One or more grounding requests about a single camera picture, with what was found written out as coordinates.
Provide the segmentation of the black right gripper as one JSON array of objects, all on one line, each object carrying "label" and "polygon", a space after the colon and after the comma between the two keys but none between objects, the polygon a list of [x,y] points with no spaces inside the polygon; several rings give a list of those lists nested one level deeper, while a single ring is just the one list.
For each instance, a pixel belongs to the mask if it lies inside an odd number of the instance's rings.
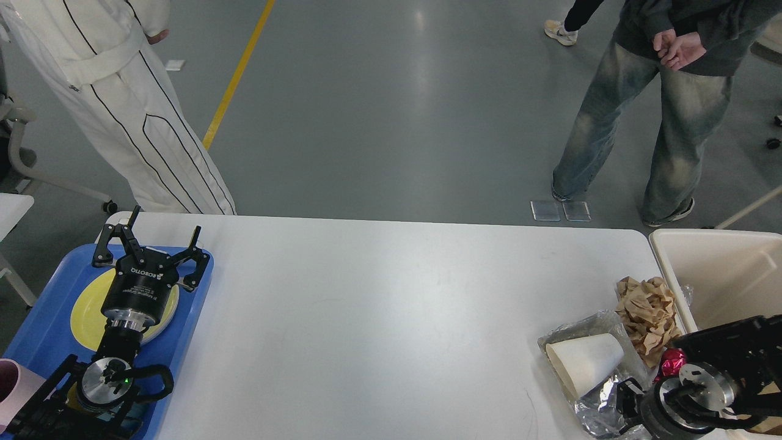
[{"label": "black right gripper", "polygon": [[623,425],[618,434],[624,435],[643,424],[654,439],[699,439],[712,428],[688,423],[664,403],[665,393],[681,386],[678,379],[665,379],[653,385],[643,395],[643,388],[635,378],[618,384],[617,411]]}]

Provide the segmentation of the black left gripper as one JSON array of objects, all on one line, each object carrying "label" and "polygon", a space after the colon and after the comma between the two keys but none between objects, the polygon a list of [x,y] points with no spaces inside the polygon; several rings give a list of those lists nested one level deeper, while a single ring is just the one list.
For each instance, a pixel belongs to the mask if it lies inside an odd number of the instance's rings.
[{"label": "black left gripper", "polygon": [[[164,313],[174,284],[187,292],[193,292],[206,272],[209,254],[197,245],[201,226],[194,228],[192,239],[183,251],[174,255],[159,249],[142,246],[132,231],[141,206],[136,205],[126,224],[105,224],[95,245],[92,266],[111,266],[114,280],[101,305],[106,317],[106,329],[125,328],[146,332],[164,320]],[[109,251],[112,238],[118,238],[125,249],[125,256],[118,260]],[[184,276],[179,265],[193,261],[195,269]]]}]

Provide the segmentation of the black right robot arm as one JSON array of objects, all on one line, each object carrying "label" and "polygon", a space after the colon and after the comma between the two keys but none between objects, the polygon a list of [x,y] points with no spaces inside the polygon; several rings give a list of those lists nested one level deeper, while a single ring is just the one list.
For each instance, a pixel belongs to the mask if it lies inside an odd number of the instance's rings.
[{"label": "black right robot arm", "polygon": [[654,439],[698,439],[754,428],[780,416],[780,316],[743,318],[678,337],[662,354],[653,384],[618,385],[623,431],[642,426]]}]

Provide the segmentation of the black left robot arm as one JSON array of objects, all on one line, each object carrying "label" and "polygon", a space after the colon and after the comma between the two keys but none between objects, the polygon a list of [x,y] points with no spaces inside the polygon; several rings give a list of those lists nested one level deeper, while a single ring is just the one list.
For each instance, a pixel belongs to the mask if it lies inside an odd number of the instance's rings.
[{"label": "black left robot arm", "polygon": [[149,439],[203,307],[213,268],[186,247],[144,247],[126,224],[59,265],[14,337],[2,374],[3,439]]}]

